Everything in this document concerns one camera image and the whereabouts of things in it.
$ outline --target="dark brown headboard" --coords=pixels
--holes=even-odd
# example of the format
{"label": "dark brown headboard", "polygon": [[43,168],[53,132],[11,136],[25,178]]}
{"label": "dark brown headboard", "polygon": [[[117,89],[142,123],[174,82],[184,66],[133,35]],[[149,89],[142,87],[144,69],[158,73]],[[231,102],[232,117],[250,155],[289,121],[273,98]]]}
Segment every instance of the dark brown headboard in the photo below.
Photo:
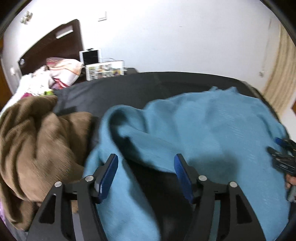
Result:
{"label": "dark brown headboard", "polygon": [[19,60],[22,75],[35,72],[46,64],[46,58],[60,57],[79,60],[83,50],[79,20],[62,24],[35,43]]}

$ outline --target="black bed sheet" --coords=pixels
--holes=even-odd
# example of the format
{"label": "black bed sheet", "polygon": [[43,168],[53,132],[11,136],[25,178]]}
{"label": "black bed sheet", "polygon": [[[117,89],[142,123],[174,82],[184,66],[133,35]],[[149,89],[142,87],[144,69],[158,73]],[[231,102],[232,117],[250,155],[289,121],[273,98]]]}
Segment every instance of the black bed sheet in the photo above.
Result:
{"label": "black bed sheet", "polygon": [[[243,95],[260,96],[259,92],[255,93],[251,87],[233,78],[182,72],[149,72],[93,80],[55,91],[58,103],[54,112],[58,115],[90,112],[94,116],[89,142],[89,150],[92,150],[99,141],[101,118],[110,107],[124,104],[142,109],[155,99],[207,91],[212,86],[222,90],[235,86]],[[192,207],[184,198],[176,175],[127,161],[155,212],[162,240],[183,240],[192,218]]]}
{"label": "black bed sheet", "polygon": [[244,83],[233,78],[210,74],[150,72],[87,81],[57,90],[55,95],[58,96],[58,103],[54,112],[63,115],[87,111],[94,116],[91,150],[98,143],[97,130],[101,118],[110,107],[124,104],[142,109],[149,101],[155,99],[207,91],[212,86],[222,90],[235,86],[241,94],[256,97]]}

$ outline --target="teal towel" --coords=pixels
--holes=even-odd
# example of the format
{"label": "teal towel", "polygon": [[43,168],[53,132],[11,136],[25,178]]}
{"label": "teal towel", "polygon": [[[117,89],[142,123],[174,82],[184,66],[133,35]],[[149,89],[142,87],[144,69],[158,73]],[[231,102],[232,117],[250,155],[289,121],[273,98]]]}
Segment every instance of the teal towel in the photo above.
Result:
{"label": "teal towel", "polygon": [[285,135],[261,100],[234,87],[155,100],[143,110],[123,105],[109,109],[84,171],[84,176],[93,174],[111,153],[119,157],[109,195],[97,205],[108,240],[160,240],[154,213],[124,158],[174,172],[177,153],[213,182],[236,181],[267,241],[274,240],[287,223],[289,202],[283,175],[272,167],[266,147],[280,150],[273,140]]}

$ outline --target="green object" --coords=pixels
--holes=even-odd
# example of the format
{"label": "green object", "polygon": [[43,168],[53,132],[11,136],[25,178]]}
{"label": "green object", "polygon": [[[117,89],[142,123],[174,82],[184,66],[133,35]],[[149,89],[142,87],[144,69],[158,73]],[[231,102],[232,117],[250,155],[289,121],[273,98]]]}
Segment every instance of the green object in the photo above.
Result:
{"label": "green object", "polygon": [[44,95],[54,95],[53,90],[44,91]]}

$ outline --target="finger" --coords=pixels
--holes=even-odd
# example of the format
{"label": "finger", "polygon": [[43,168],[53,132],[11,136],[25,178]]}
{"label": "finger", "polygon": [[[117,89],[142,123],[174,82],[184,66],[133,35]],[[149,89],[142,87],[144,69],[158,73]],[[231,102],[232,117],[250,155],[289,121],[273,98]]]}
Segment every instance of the finger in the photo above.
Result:
{"label": "finger", "polygon": [[292,176],[291,176],[290,174],[287,174],[287,175],[286,175],[286,181],[289,182],[291,177],[292,177]]}
{"label": "finger", "polygon": [[296,185],[296,177],[291,177],[289,183]]}
{"label": "finger", "polygon": [[290,189],[291,184],[290,183],[286,183],[286,189]]}

